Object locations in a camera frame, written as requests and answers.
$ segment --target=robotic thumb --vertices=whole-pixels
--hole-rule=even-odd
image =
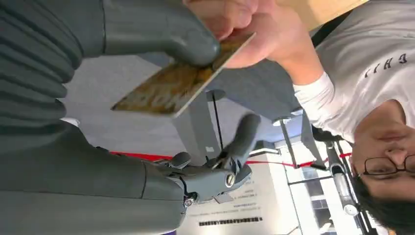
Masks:
[[[102,0],[105,54],[164,51],[175,59],[205,66],[220,52],[219,42],[177,0]]]

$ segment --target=metal screw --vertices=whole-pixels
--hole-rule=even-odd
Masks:
[[[234,184],[235,184],[235,175],[234,174],[229,174],[226,177],[225,185],[226,185],[227,188],[231,188]]]
[[[187,198],[187,199],[184,200],[183,206],[184,206],[184,208],[188,208],[191,205],[193,205],[193,203],[194,203],[194,199],[193,198]]]

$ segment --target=glasses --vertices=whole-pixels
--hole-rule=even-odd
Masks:
[[[365,161],[364,175],[391,175],[405,171],[415,173],[415,155],[405,158],[404,168],[398,169],[395,163],[389,158],[369,158]]]

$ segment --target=man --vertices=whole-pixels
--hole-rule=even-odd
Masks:
[[[415,2],[373,0],[317,48],[299,16],[274,0],[195,0],[219,39],[257,32],[229,67],[269,59],[287,70],[316,127],[353,142],[361,205],[385,227],[415,232]]]

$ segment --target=human hand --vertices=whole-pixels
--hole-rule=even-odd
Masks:
[[[184,0],[219,40],[256,32],[253,40],[231,61],[228,68],[254,65],[268,58],[284,65],[314,50],[298,14],[275,0]]]

